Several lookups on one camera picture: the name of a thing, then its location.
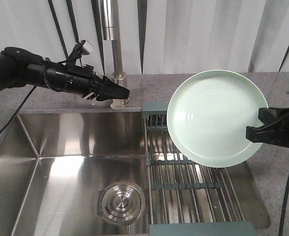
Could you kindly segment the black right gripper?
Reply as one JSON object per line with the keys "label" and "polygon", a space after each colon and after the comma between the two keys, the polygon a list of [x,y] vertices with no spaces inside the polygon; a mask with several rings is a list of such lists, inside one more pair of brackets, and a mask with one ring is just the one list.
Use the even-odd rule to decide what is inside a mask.
{"label": "black right gripper", "polygon": [[246,139],[252,143],[289,146],[289,108],[259,108],[258,119],[263,126],[246,127]]}

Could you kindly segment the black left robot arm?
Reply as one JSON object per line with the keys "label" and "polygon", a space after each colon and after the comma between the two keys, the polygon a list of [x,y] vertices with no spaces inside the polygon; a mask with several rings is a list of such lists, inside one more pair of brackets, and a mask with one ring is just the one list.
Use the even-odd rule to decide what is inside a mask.
{"label": "black left robot arm", "polygon": [[90,65],[73,59],[52,62],[25,49],[6,47],[0,54],[0,91],[33,85],[96,101],[128,99],[129,90],[108,77],[100,78]]}

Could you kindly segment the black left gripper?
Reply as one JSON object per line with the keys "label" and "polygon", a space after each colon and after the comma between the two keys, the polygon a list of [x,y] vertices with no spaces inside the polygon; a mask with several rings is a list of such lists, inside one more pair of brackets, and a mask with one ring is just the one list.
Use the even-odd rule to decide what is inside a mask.
{"label": "black left gripper", "polygon": [[95,74],[94,68],[89,65],[76,66],[57,63],[44,72],[43,78],[46,86],[53,91],[72,93],[88,100],[96,98],[96,101],[105,101],[129,98],[129,89],[114,83],[106,76],[100,79]]}

